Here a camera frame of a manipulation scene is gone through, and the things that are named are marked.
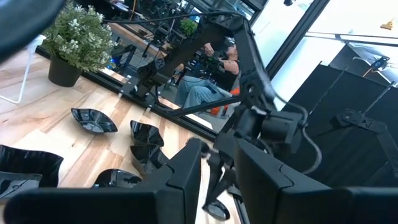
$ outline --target person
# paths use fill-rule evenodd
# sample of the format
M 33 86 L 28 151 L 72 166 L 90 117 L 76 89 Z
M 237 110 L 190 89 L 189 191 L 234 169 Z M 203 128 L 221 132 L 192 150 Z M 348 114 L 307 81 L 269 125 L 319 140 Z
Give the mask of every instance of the person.
M 210 43 L 205 44 L 204 49 L 207 56 L 213 56 L 215 51 Z M 236 49 L 236 45 L 228 47 L 226 54 L 228 56 L 226 60 L 222 60 L 221 58 L 218 60 L 221 62 L 221 66 L 223 66 L 225 73 L 231 73 L 237 76 L 232 87 L 232 89 L 235 89 L 239 87 L 240 78 L 238 50 Z M 178 85 L 175 104 L 182 108 L 189 108 L 202 103 L 220 100 L 224 97 L 224 95 L 215 89 L 215 85 L 211 84 L 209 80 L 185 76 Z

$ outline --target jeans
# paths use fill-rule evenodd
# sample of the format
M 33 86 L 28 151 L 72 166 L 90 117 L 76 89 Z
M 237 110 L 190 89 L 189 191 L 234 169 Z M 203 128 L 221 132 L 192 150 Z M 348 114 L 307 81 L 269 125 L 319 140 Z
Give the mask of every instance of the jeans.
M 223 99 L 224 96 L 221 93 L 213 93 L 207 88 L 209 83 L 209 80 L 201 80 L 189 76 L 183 77 L 178 85 L 175 104 L 182 106 L 182 108 L 189 108 L 202 103 Z

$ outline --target black tank top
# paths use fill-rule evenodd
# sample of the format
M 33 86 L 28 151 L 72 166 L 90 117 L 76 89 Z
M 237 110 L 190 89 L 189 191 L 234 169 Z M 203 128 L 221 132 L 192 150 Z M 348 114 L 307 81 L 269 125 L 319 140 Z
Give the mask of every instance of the black tank top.
M 224 69 L 224 78 L 227 80 L 225 82 L 225 86 L 221 86 L 223 89 L 231 91 L 239 87 L 239 79 L 241 78 L 241 65 L 239 60 L 235 60 L 239 67 L 239 73 L 237 75 L 233 74 L 230 71 L 225 70 L 224 65 L 222 64 L 221 67 Z

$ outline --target black bowl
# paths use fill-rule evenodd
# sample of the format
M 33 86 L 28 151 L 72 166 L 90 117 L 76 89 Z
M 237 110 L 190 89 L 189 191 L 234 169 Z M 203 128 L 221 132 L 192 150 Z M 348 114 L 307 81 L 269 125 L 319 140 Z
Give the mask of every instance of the black bowl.
M 132 188 L 137 185 L 142 179 L 134 174 L 130 174 L 124 170 L 108 169 L 99 174 L 94 188 L 98 187 L 121 187 Z
M 40 174 L 39 187 L 57 187 L 63 158 L 43 151 L 30 151 L 0 145 L 0 171 L 14 174 Z
M 112 133 L 118 131 L 111 118 L 94 109 L 70 109 L 72 116 L 87 131 L 95 134 Z
M 137 121 L 130 121 L 131 138 L 135 146 L 145 146 L 152 144 L 163 147 L 164 142 L 160 136 L 159 129 L 149 124 L 143 124 Z

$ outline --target wooden floor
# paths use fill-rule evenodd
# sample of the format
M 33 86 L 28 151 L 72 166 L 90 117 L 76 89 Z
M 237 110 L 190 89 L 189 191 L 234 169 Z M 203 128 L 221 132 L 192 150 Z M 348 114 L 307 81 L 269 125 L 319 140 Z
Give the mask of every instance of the wooden floor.
M 16 99 L 27 61 L 27 53 L 0 65 L 0 95 Z M 0 144 L 21 149 L 48 151 L 64 158 L 59 187 L 91 187 L 103 170 L 117 168 L 139 175 L 133 167 L 129 146 L 130 120 L 157 126 L 165 141 L 162 151 L 174 156 L 193 133 L 140 108 L 101 86 L 81 77 L 73 88 L 63 88 L 47 79 L 49 61 L 34 56 L 22 102 L 0 99 Z M 108 115 L 118 127 L 113 134 L 95 136 L 82 130 L 70 108 L 94 108 Z M 209 168 L 202 161 L 202 179 L 196 223 L 239 223 L 233 199 L 219 199 L 229 208 L 231 219 L 218 222 L 203 212 Z

